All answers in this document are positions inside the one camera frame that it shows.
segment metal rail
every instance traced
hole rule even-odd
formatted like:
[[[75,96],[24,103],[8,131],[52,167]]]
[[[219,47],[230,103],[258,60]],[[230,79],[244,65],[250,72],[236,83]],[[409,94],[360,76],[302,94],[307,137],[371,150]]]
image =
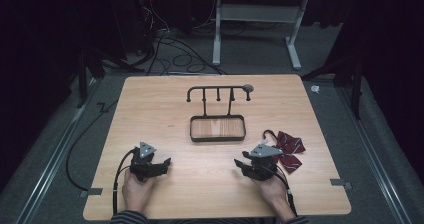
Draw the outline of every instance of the metal rail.
[[[362,147],[364,148],[365,155],[368,159],[371,170],[374,173],[377,183],[379,184],[381,191],[384,197],[386,198],[387,204],[389,205],[389,208],[392,211],[392,214],[396,222],[402,223],[402,224],[403,223],[412,224],[411,219],[409,218],[409,215],[402,201],[399,198],[398,191],[396,190],[396,187],[393,185],[389,175],[384,169],[384,166],[381,163],[377,152],[372,146],[372,143],[370,139],[368,138],[368,135],[362,123],[360,122],[360,120],[356,119],[355,115],[350,109],[350,101],[349,101],[348,94],[346,93],[346,90],[341,87],[341,88],[336,88],[336,91],[339,94],[341,101],[346,107],[346,110],[348,111],[349,116],[356,127],[356,131],[358,132],[358,135],[361,138]]]
[[[57,170],[59,169],[60,164],[62,163],[63,159],[67,154],[67,151],[69,150],[72,144],[70,143],[71,137],[74,134],[74,131],[81,119],[82,114],[84,113],[87,107],[87,104],[89,103],[91,97],[97,90],[99,86],[99,81],[95,81],[94,79],[92,79],[90,86],[91,91],[89,92],[86,102],[83,103],[81,107],[77,109],[72,120],[66,127],[66,130],[60,138],[59,143],[57,144],[57,147],[53,152],[46,168],[41,174],[41,177],[35,185],[31,196],[28,198],[28,201],[26,202],[15,223],[32,223],[32,219],[37,213],[38,207],[43,201],[44,196],[46,195],[47,190],[49,189],[50,184],[52,183],[57,173]]]

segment white table leg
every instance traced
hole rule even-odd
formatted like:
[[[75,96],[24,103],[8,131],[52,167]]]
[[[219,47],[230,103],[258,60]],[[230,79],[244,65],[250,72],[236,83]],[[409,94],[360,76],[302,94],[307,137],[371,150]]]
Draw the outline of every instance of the white table leg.
[[[296,40],[297,33],[299,32],[300,24],[302,22],[303,15],[305,14],[307,3],[308,0],[302,0],[302,3],[299,7],[299,11],[297,12],[296,22],[294,23],[292,35],[290,37],[285,38],[292,66],[295,70],[300,70],[302,68],[302,66],[300,65],[299,57],[297,56],[296,48],[294,47],[294,41]]]

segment dark background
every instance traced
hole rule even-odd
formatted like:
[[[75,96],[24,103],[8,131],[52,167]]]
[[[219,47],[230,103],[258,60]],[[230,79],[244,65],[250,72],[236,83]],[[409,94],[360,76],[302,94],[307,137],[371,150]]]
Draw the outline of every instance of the dark background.
[[[131,44],[131,33],[122,34],[129,30],[123,29],[123,23],[132,23],[133,33],[143,35],[131,3],[74,1],[1,0],[1,189],[50,115],[69,95],[82,41],[88,40],[117,58],[139,48]],[[213,4],[213,0],[153,1],[170,27],[187,34],[195,24],[192,17],[206,20]],[[128,18],[117,15],[117,2],[121,8],[129,8]],[[327,64],[352,55],[358,46],[367,46],[359,55],[363,75],[421,181],[423,9],[423,0],[310,0],[302,23],[320,22],[323,28],[344,23]]]

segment black curtain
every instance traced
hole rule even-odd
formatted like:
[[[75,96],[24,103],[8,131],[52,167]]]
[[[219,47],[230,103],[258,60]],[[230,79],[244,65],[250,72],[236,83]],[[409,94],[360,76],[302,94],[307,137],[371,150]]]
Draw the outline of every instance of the black curtain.
[[[0,0],[3,190],[50,115],[70,94],[78,31],[66,0]]]

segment wooden table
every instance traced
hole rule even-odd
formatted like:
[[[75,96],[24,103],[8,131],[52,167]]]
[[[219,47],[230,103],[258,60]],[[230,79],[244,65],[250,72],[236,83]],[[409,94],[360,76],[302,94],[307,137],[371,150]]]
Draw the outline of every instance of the wooden table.
[[[238,142],[194,143],[190,118],[203,114],[202,91],[193,86],[250,84],[254,91],[246,101],[235,90],[232,114],[245,118],[246,137]],[[207,90],[208,115],[226,114],[229,92]],[[287,175],[300,215],[347,214],[351,207],[342,186],[330,179],[339,175],[320,126],[297,75],[130,77],[126,80],[113,118],[92,188],[101,195],[88,197],[87,220],[112,216],[112,186],[123,156],[144,141],[157,149],[153,163],[171,157],[168,174],[157,179],[145,214],[151,219],[230,218],[274,216],[257,187],[234,164],[244,162],[242,151],[251,151],[262,132],[271,129],[301,137],[306,152],[296,154],[303,165]],[[274,144],[270,138],[269,145]],[[124,209],[119,179],[118,211]]]

